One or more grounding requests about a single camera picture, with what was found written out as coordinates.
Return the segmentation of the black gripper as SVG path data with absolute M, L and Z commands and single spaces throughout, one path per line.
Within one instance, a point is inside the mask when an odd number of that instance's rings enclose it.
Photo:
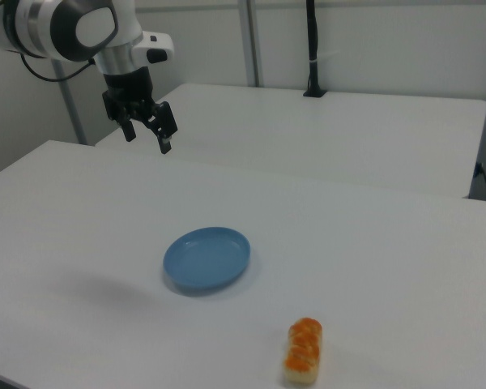
M 148 67 L 123 75 L 104 75 L 104 80 L 108 88 L 103 93 L 107 116 L 119 124 L 126 141 L 136 138 L 131 122 L 136 120 L 147 124 L 157 138 L 160 152 L 167 154 L 172 149 L 171 138 L 177 132 L 177 124 L 167 101 L 154 102 Z

